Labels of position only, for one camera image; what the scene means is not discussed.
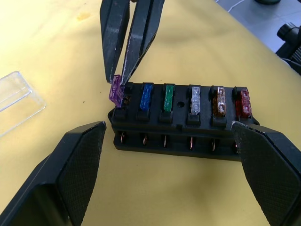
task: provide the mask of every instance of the yellow surface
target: yellow surface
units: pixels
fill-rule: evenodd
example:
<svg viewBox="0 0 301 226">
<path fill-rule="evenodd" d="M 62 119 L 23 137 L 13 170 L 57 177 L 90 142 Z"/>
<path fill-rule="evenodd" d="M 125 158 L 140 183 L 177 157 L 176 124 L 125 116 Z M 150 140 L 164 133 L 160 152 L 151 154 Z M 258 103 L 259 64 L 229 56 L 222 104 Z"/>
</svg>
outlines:
<svg viewBox="0 0 301 226">
<path fill-rule="evenodd" d="M 114 148 L 100 5 L 0 1 L 0 74 L 21 71 L 47 102 L 0 139 L 0 212 L 66 131 L 105 120 L 83 226 L 267 226 L 241 163 Z M 214 0 L 166 0 L 157 37 L 131 81 L 247 86 L 256 119 L 301 148 L 301 77 Z"/>
</svg>

